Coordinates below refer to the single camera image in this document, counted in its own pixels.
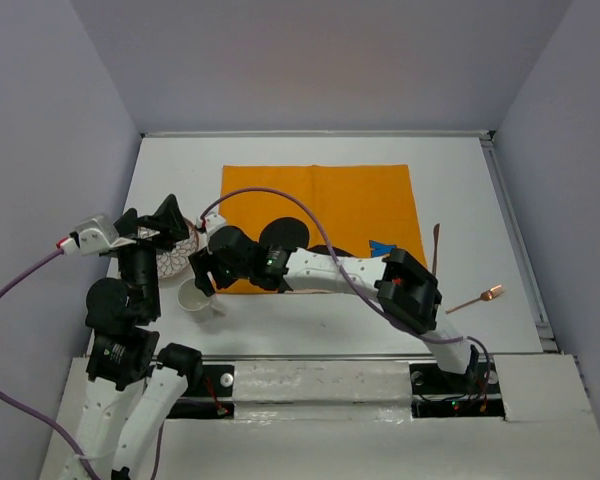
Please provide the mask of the orange Mickey placemat cloth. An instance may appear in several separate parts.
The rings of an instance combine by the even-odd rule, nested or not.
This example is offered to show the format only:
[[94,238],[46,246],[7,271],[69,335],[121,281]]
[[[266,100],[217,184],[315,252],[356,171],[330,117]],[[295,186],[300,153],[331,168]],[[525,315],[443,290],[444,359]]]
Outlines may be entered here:
[[[266,187],[302,202],[339,256],[383,257],[393,248],[427,264],[409,167],[226,166],[221,193]],[[223,201],[219,214],[255,241],[287,243],[326,254],[315,223],[279,195],[247,192]]]

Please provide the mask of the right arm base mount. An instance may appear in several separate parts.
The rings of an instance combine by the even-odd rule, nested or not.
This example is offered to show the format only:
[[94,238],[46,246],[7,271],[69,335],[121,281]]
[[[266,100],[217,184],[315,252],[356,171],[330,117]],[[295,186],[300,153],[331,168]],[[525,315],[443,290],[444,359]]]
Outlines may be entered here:
[[478,383],[451,386],[434,363],[409,365],[411,413],[415,419],[505,418],[499,377],[494,363],[478,364]]

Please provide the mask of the floral brown rimmed plate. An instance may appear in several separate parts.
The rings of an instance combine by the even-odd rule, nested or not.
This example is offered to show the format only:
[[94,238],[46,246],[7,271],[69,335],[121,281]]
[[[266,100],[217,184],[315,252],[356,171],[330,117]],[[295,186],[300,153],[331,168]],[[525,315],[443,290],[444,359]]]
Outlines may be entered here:
[[193,226],[185,219],[189,228],[189,239],[178,242],[172,250],[160,248],[155,240],[159,232],[154,226],[153,220],[148,216],[138,218],[138,238],[139,240],[148,240],[156,248],[156,261],[158,271],[158,281],[169,279],[182,273],[189,265],[188,256],[194,253],[198,247],[198,234],[193,231]]

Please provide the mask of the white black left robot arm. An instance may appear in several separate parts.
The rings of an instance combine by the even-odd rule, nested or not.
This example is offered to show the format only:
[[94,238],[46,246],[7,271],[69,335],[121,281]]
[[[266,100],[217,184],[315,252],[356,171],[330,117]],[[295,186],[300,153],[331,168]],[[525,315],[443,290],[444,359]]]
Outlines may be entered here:
[[201,355],[183,345],[156,349],[148,325],[161,315],[157,256],[188,239],[175,195],[151,215],[127,210],[79,224],[61,246],[116,259],[118,274],[97,280],[86,296],[93,333],[76,443],[63,479],[134,479],[171,407],[201,383]]

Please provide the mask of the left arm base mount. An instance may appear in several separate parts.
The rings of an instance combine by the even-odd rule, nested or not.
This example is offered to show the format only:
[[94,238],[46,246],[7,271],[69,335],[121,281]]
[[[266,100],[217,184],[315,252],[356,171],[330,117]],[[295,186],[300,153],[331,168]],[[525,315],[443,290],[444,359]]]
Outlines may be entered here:
[[167,418],[169,420],[223,420],[234,416],[233,389],[235,366],[233,364],[206,364],[201,380],[176,401]]

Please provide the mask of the copper fork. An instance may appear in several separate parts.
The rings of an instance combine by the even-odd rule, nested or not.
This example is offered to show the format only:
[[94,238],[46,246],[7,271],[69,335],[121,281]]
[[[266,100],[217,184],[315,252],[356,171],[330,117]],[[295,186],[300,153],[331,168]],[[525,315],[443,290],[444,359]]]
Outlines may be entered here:
[[504,287],[501,284],[493,286],[490,289],[481,292],[478,297],[476,297],[474,299],[471,299],[469,301],[466,301],[466,302],[464,302],[464,303],[462,303],[460,305],[457,305],[455,307],[447,309],[446,310],[446,314],[447,315],[452,314],[452,313],[454,313],[456,311],[459,311],[461,309],[467,308],[467,307],[469,307],[471,305],[474,305],[476,303],[479,303],[479,302],[489,302],[489,301],[492,301],[492,300],[498,298],[499,296],[501,296],[504,292],[505,292],[505,289],[504,289]]

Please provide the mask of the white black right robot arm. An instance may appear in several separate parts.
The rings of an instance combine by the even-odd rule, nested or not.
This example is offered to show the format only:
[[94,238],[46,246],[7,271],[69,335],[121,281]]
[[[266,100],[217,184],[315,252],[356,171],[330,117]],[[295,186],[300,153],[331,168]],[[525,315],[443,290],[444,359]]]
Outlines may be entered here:
[[204,233],[205,243],[189,257],[194,284],[205,296],[239,280],[264,291],[318,290],[355,295],[395,329],[422,341],[433,355],[442,384],[474,394],[482,378],[479,343],[460,334],[442,308],[437,278],[407,251],[383,257],[338,256],[283,243],[256,242],[235,226]]

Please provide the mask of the white ceramic mug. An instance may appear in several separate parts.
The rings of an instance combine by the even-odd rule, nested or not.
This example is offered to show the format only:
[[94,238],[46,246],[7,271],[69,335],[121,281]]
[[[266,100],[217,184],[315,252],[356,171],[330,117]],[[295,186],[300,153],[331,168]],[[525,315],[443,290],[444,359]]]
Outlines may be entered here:
[[185,280],[178,288],[179,307],[196,322],[206,322],[225,315],[225,309],[215,295],[206,296],[193,279]]

